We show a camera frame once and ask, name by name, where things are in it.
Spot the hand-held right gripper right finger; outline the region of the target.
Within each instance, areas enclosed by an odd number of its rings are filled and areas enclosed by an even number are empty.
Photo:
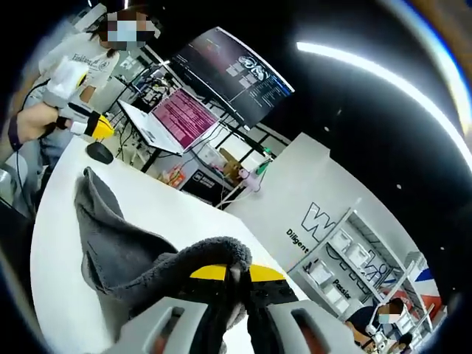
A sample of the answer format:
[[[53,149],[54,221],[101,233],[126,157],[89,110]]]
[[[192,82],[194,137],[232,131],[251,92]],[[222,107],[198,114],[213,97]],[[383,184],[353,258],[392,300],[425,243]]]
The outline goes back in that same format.
[[[246,272],[247,329],[255,353],[362,353],[352,331],[315,302],[300,300],[278,271]]]

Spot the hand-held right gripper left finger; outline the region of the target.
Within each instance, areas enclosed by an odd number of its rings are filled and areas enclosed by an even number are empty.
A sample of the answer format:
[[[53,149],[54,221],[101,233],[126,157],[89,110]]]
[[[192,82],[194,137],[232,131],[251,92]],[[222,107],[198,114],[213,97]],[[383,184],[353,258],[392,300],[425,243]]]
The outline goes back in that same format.
[[[110,352],[219,353],[229,321],[229,267],[208,265],[126,323]]]

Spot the person's left hand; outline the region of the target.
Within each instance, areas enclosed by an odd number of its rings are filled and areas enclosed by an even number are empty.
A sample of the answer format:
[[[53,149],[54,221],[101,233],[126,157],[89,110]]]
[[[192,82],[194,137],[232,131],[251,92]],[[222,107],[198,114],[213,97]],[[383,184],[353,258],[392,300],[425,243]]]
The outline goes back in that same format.
[[[17,135],[20,143],[35,140],[46,132],[49,124],[56,123],[59,110],[43,102],[36,103],[16,114]]]

